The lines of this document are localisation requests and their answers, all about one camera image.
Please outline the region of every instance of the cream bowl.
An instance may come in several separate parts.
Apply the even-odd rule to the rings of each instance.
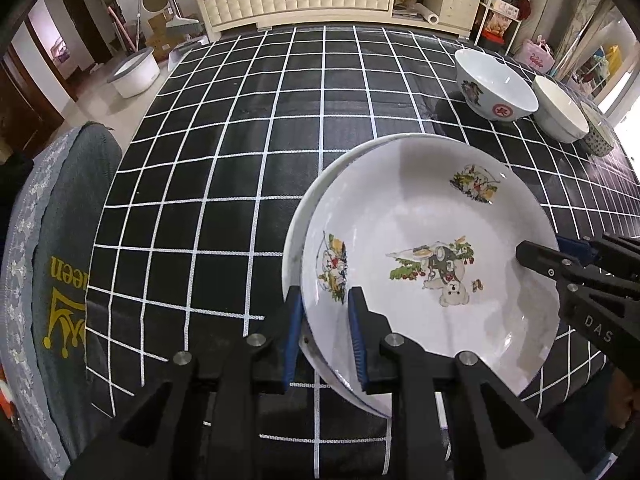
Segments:
[[[533,117],[548,136],[570,143],[589,133],[589,123],[584,114],[557,83],[537,75],[532,88],[540,102],[540,109]]]
[[[456,51],[456,81],[466,104],[490,121],[515,121],[538,110],[526,81],[494,56],[461,48]]]

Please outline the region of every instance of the bolt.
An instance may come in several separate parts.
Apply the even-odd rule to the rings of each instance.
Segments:
[[[267,338],[262,334],[255,333],[247,336],[246,342],[249,346],[258,347],[264,345],[267,342]]]
[[[460,362],[466,366],[473,366],[478,362],[478,356],[469,350],[460,352],[458,358],[460,359]]]
[[[181,352],[176,352],[176,354],[174,355],[174,363],[176,363],[178,366],[184,366],[189,364],[190,362],[191,362],[190,352],[181,351]]]
[[[385,336],[385,341],[389,346],[400,346],[404,343],[404,337],[402,337],[400,334],[392,332],[391,334],[387,334]]]

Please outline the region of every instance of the wooden door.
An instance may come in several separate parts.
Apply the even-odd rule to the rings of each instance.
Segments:
[[[0,60],[0,137],[33,157],[63,121],[10,45]]]
[[[84,0],[62,0],[69,13],[71,21],[74,22],[76,30],[87,47],[89,54],[94,58],[96,63],[106,63],[111,59],[111,52],[104,43],[98,28],[95,26],[94,19],[86,8]]]

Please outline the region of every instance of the checkered tablecloth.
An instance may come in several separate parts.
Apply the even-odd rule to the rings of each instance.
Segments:
[[[308,186],[369,139],[467,142],[507,164],[559,234],[640,234],[639,184],[620,147],[593,158],[529,118],[479,117],[455,83],[459,48],[424,31],[314,25],[191,52],[140,124],[100,221],[86,326],[96,409],[119,413],[179,350],[219,369],[229,343],[282,300],[284,238]],[[536,75],[505,62],[529,82]],[[546,413],[603,365],[561,323],[522,399]],[[267,478],[388,469],[390,423],[344,401],[302,356],[289,393],[261,398],[259,425]]]

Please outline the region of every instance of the red circular logo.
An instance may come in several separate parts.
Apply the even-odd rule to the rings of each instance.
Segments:
[[[494,106],[494,114],[498,117],[511,117],[513,115],[513,110],[509,105],[498,103]]]

